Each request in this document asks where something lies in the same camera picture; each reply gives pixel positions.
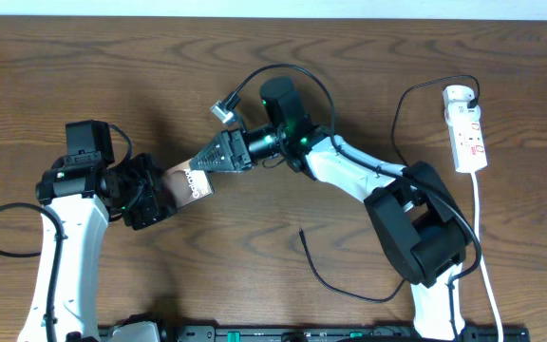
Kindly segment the bronze Galaxy smartphone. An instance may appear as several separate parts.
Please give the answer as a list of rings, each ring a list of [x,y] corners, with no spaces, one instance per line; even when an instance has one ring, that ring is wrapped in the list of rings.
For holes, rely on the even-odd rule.
[[[162,181],[178,209],[215,193],[208,174],[202,170],[194,170],[190,160],[167,169],[163,173]]]

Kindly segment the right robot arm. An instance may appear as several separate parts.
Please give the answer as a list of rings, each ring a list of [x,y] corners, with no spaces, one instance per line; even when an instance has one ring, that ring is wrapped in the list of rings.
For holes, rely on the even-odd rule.
[[[456,285],[468,273],[467,247],[479,243],[435,169],[378,160],[313,123],[288,77],[268,80],[259,96],[269,123],[216,134],[191,169],[240,173],[279,155],[293,171],[361,201],[388,262],[411,285],[417,334],[459,340],[465,323]]]

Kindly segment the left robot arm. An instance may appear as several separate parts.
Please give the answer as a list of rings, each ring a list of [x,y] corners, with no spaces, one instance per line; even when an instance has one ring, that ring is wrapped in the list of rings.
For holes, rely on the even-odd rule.
[[[115,160],[115,128],[94,120],[67,124],[66,154],[36,185],[43,243],[21,341],[98,340],[96,297],[107,227],[121,220],[138,231],[178,211],[150,155]]]

